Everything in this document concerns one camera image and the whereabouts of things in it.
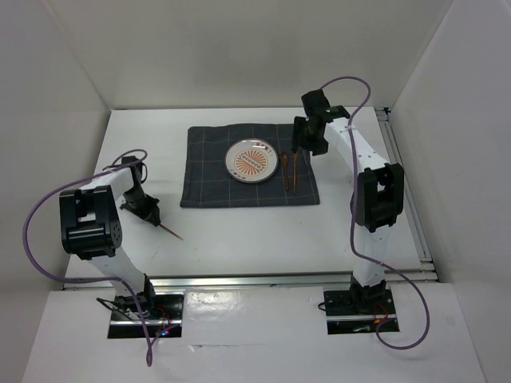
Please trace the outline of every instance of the white plate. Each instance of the white plate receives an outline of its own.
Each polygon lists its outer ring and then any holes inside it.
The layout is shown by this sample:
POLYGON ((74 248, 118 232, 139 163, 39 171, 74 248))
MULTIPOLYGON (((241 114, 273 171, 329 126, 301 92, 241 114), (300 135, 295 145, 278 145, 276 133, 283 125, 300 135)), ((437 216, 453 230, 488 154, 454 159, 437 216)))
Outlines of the white plate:
POLYGON ((232 178, 252 184, 267 180, 275 173, 279 156, 268 142, 248 138, 227 150, 225 166, 232 178))

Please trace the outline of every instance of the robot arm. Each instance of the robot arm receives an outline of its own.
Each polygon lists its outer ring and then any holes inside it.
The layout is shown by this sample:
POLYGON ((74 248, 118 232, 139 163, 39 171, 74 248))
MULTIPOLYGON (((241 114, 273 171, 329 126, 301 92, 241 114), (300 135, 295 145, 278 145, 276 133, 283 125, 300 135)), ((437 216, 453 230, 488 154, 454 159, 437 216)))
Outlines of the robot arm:
MULTIPOLYGON (((122 163, 136 157, 125 157, 122 163)), ((131 211, 158 226, 158 200, 146 195, 141 186, 141 165, 99 177, 90 184, 60 194, 61 239, 68 254, 93 264, 104 276, 126 281, 137 293, 144 310, 153 307, 154 289, 147 275, 139 271, 122 249, 122 230, 116 200, 126 202, 121 208, 131 211)), ((133 297, 120 282, 112 282, 116 300, 135 310, 133 297)))
MULTIPOLYGON (((300 146, 313 155, 324 154, 328 145, 334 146, 353 172, 352 148, 348 129, 347 110, 331 107, 321 89, 302 97, 307 118, 296 117, 293 132, 293 151, 300 146)), ((358 182, 356 223, 358 246, 363 254, 383 262, 392 226, 403 209, 404 171, 400 164, 389 164, 351 126, 357 149, 358 182)), ((351 278, 351 293, 357 303, 373 302, 385 292, 385 273, 376 263, 357 258, 351 278)))

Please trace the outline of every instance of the wire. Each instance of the wire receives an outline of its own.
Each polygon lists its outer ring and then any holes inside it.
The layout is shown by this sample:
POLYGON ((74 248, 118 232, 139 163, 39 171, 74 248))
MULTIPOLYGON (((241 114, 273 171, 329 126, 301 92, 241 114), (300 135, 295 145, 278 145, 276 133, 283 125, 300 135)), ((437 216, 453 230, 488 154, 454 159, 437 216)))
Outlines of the wire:
POLYGON ((112 302, 112 301, 107 301, 106 299, 103 299, 103 298, 96 298, 96 300, 104 307, 106 308, 107 310, 110 310, 112 311, 113 313, 119 313, 120 315, 122 315, 123 317, 127 318, 129 321, 131 321, 132 319, 129 317, 129 315, 126 314, 125 311, 122 311, 119 307, 116 306, 116 303, 115 302, 112 302))
POLYGON ((53 275, 53 274, 48 272, 45 268, 43 268, 38 263, 38 261, 36 260, 36 258, 32 254, 32 250, 30 249, 30 245, 29 245, 29 226, 30 226, 30 222, 31 222, 32 218, 34 217, 34 214, 36 213, 36 211, 41 207, 41 205, 44 202, 46 202, 50 197, 56 195, 58 192, 62 192, 63 190, 65 190, 67 188, 71 188, 72 186, 75 186, 75 185, 78 185, 78 184, 83 184, 85 182, 90 182, 91 180, 94 180, 94 179, 96 179, 98 177, 101 177, 101 176, 105 176, 105 175, 107 175, 109 173, 118 172, 121 169, 128 168, 130 166, 140 164, 148 156, 148 153, 144 149, 133 149, 133 150, 128 150, 125 153, 122 153, 120 156, 118 156, 115 159, 115 161, 113 163, 115 164, 120 158, 122 158, 122 157, 124 157, 124 156, 126 156, 128 154, 134 153, 134 152, 142 152, 143 153, 142 158, 140 158, 137 161, 130 162, 129 164, 122 164, 122 165, 117 166, 115 168, 109 168, 105 172, 101 172, 101 173, 95 174, 94 176, 85 177, 85 178, 82 178, 80 180, 76 180, 76 181, 70 182, 68 184, 62 185, 59 188, 56 188, 56 189, 50 191, 48 194, 44 195, 39 201, 36 202, 34 207, 32 207, 32 209, 30 209, 29 214, 25 218, 25 222, 23 223, 22 240, 23 240, 23 248, 25 249, 26 256, 28 257, 30 263, 32 263, 32 266, 34 266, 37 271, 39 271, 41 274, 43 274, 44 276, 46 276, 49 279, 52 279, 52 280, 54 280, 56 282, 60 282, 60 283, 72 283, 72 284, 85 284, 85 283, 104 282, 104 281, 108 281, 108 282, 120 282, 120 283, 122 283, 122 285, 124 287, 126 287, 126 290, 128 290, 128 292, 131 294, 131 296, 133 298, 133 301, 135 302, 135 306, 137 307, 139 318, 140 318, 141 324, 142 324, 142 330, 144 331, 145 340, 147 342, 147 353, 145 355, 145 361, 147 363, 147 366, 150 367, 153 364, 153 344, 156 341, 156 338, 153 339, 153 341, 151 342, 151 338, 149 336, 148 328, 147 328, 147 325, 146 325, 145 320, 144 320, 144 311, 142 310, 140 301, 138 300, 138 297, 135 294, 135 292, 133 291, 133 289, 131 288, 131 286, 125 280, 123 280, 121 278, 118 278, 118 277, 63 278, 63 277, 59 277, 57 275, 53 275))
POLYGON ((415 284, 414 281, 412 281, 410 278, 408 278, 402 272, 397 271, 396 269, 394 269, 393 267, 387 265, 386 263, 379 262, 377 259, 374 259, 374 258, 371 258, 371 257, 368 257, 366 255, 363 255, 363 254, 359 253, 357 251, 357 249, 355 248, 355 220, 356 220, 356 216, 357 216, 357 206, 358 206, 357 205, 357 203, 358 203, 358 182, 357 182, 357 177, 358 177, 358 160, 357 160, 357 148, 356 148, 356 144, 355 144, 355 137, 353 136, 353 132, 352 132, 352 129, 351 129, 351 124, 353 122, 353 119, 357 115, 357 113, 360 112, 360 109, 362 109, 366 105, 366 103, 369 101, 371 90, 370 90, 370 86, 367 83, 367 81, 363 80, 360 77, 356 77, 356 76, 341 76, 341 77, 336 77, 336 78, 328 81, 320 89, 324 89, 328 85, 330 85, 330 84, 332 84, 332 83, 334 83, 336 81, 341 81, 341 80, 355 80, 355 81, 358 81, 358 82, 364 84, 366 86, 366 88, 367 88, 366 98, 364 99, 362 104, 360 104, 355 109, 355 111, 351 114, 350 119, 348 120, 348 126, 347 126, 348 127, 348 133, 350 135, 351 155, 352 155, 352 160, 353 160, 353 174, 354 174, 354 178, 355 178, 354 182, 353 182, 353 205, 352 205, 353 207, 351 209, 352 211, 351 211, 351 227, 350 227, 350 246, 351 246, 351 251, 353 251, 353 254, 355 254, 357 257, 359 257, 361 259, 365 259, 366 261, 369 261, 371 263, 375 263, 377 265, 381 265, 381 266, 385 267, 387 270, 390 270, 393 273, 399 275, 401 278, 403 278, 405 281, 407 281, 415 289, 415 291, 417 291, 417 294, 418 294, 419 298, 422 301, 422 305, 424 306, 424 311, 426 312, 426 328, 424 329, 424 333, 422 334, 422 336, 416 342, 411 343, 409 345, 392 345, 392 344, 388 343, 387 341, 383 340, 379 331, 380 331, 382 325, 384 325, 385 323, 387 323, 389 321, 388 319, 386 321, 380 322, 378 324, 378 326, 376 327, 376 337, 378 338, 378 340, 381 343, 383 343, 383 345, 386 345, 387 347, 389 347, 391 349, 413 349, 414 347, 420 345, 424 341, 424 339, 426 339, 428 333, 430 332, 430 308, 428 307, 428 304, 426 302, 426 299, 424 298, 424 295, 422 294, 422 292, 418 288, 417 284, 415 284))

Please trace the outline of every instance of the dark blue placemat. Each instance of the dark blue placemat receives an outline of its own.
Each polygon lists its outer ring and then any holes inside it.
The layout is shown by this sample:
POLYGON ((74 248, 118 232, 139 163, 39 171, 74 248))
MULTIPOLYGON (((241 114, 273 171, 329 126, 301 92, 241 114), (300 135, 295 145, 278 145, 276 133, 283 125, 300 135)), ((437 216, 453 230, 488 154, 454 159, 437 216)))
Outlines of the dark blue placemat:
POLYGON ((292 124, 234 124, 194 126, 188 130, 188 152, 181 207, 267 207, 319 204, 319 193, 309 152, 299 150, 298 182, 293 195, 292 124), (268 180, 244 184, 233 179, 225 167, 225 154, 240 140, 267 141, 277 153, 290 156, 286 191, 282 166, 268 180))

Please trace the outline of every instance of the purple cable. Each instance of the purple cable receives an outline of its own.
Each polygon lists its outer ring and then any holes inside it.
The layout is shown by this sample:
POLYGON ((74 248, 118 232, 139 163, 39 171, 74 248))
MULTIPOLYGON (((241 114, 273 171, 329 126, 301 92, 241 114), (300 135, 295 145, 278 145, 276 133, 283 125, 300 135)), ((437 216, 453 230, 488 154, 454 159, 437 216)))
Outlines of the purple cable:
POLYGON ((351 246, 351 251, 353 251, 353 254, 355 254, 357 257, 359 257, 361 259, 365 259, 366 261, 375 263, 377 265, 382 265, 387 270, 390 270, 390 271, 394 272, 395 274, 399 275, 401 278, 403 278, 405 281, 407 281, 417 291, 417 294, 418 294, 418 296, 420 297, 420 299, 422 301, 422 305, 424 306, 424 311, 426 312, 426 328, 424 329, 424 333, 422 334, 422 336, 416 342, 414 342, 414 343, 412 343, 410 345, 391 345, 390 343, 384 341, 382 339, 382 336, 380 335, 380 328, 385 323, 387 323, 389 320, 391 320, 391 319, 389 319, 387 321, 380 322, 376 326, 376 337, 378 338, 378 340, 381 343, 383 343, 383 345, 386 345, 387 347, 389 347, 391 349, 413 349, 415 346, 420 345, 422 343, 422 341, 424 341, 424 339, 426 339, 428 333, 430 332, 430 308, 428 307, 428 304, 426 302, 426 299, 424 298, 424 295, 422 294, 422 292, 418 288, 417 284, 415 284, 414 281, 409 279, 402 272, 394 269, 393 267, 387 265, 386 263, 379 262, 377 259, 368 257, 367 255, 360 254, 357 251, 357 249, 355 248, 355 224, 356 224, 355 217, 357 216, 357 210, 356 209, 357 209, 357 206, 358 206, 358 204, 357 204, 357 202, 358 202, 358 182, 357 182, 357 177, 358 177, 358 160, 357 160, 357 148, 356 148, 356 145, 355 145, 355 137, 353 136, 353 132, 351 130, 351 124, 353 122, 353 119, 357 115, 357 113, 360 111, 360 109, 362 109, 364 107, 364 105, 369 101, 371 91, 370 91, 369 84, 365 80, 363 80, 362 78, 356 77, 356 76, 341 76, 341 77, 336 77, 333 80, 328 81, 320 89, 325 89, 328 85, 330 85, 330 84, 332 84, 332 83, 334 83, 336 81, 340 81, 340 80, 355 80, 355 81, 358 81, 358 82, 364 84, 366 86, 366 88, 367 88, 366 98, 364 99, 362 104, 360 104, 357 107, 357 109, 355 109, 355 111, 351 114, 350 119, 348 120, 348 133, 350 135, 351 155, 352 155, 352 158, 353 158, 353 174, 354 174, 354 182, 353 182, 353 207, 352 207, 352 212, 351 212, 351 226, 350 226, 350 246, 351 246))
POLYGON ((65 190, 67 188, 71 188, 72 186, 75 186, 75 185, 78 185, 78 184, 84 184, 85 182, 90 182, 91 180, 94 180, 94 179, 96 179, 98 177, 101 177, 101 176, 104 176, 106 174, 109 174, 111 172, 117 172, 117 171, 119 171, 121 169, 124 169, 124 168, 130 167, 130 166, 139 164, 139 163, 143 162, 147 158, 147 156, 148 156, 148 153, 144 149, 132 149, 132 150, 128 150, 127 152, 125 152, 125 153, 121 154, 120 156, 118 156, 113 163, 115 164, 121 157, 124 157, 124 156, 126 156, 128 154, 131 154, 131 153, 134 153, 134 152, 142 152, 142 153, 144 153, 144 155, 139 160, 134 161, 134 162, 130 162, 129 164, 124 164, 124 165, 121 165, 121 166, 117 166, 115 168, 110 168, 109 170, 107 170, 105 172, 101 172, 101 173, 95 174, 94 176, 85 177, 85 178, 82 178, 81 180, 73 181, 73 182, 70 182, 70 183, 68 183, 66 185, 60 186, 59 188, 56 188, 56 189, 50 191, 48 194, 46 194, 44 197, 42 197, 39 201, 36 202, 34 207, 32 207, 32 209, 30 210, 29 214, 27 215, 27 217, 25 219, 25 223, 23 224, 22 239, 23 239, 23 247, 25 248, 25 253, 26 253, 26 256, 28 257, 30 263, 32 263, 32 265, 36 268, 37 271, 39 271, 41 274, 43 274, 44 276, 46 276, 49 279, 53 279, 54 281, 60 282, 60 283, 75 283, 75 284, 93 283, 93 282, 104 282, 104 281, 109 281, 109 282, 115 281, 115 282, 122 283, 126 287, 126 289, 129 291, 129 293, 132 295, 133 301, 135 302, 135 306, 137 307, 137 311, 138 311, 138 314, 139 314, 139 317, 140 317, 140 320, 141 320, 141 323, 142 323, 142 330, 144 331, 145 340, 147 341, 147 346, 148 346, 147 353, 145 355, 145 361, 147 362, 147 366, 150 367, 153 364, 153 344, 156 341, 156 338, 155 338, 155 340, 153 342, 151 342, 151 338, 150 338, 149 332, 147 330, 147 325, 145 324, 144 313, 142 311, 141 304, 140 304, 140 302, 139 302, 139 300, 137 298, 137 295, 135 294, 135 292, 131 288, 131 286, 126 281, 124 281, 124 280, 122 280, 121 278, 118 278, 118 277, 63 278, 63 277, 59 277, 57 275, 53 275, 50 272, 48 272, 47 270, 45 270, 38 263, 38 261, 36 260, 36 258, 32 254, 32 251, 31 251, 30 245, 29 245, 29 238, 28 238, 28 236, 29 236, 30 221, 34 217, 35 212, 41 207, 41 205, 45 201, 47 201, 53 195, 56 195, 58 192, 62 192, 63 190, 65 190))

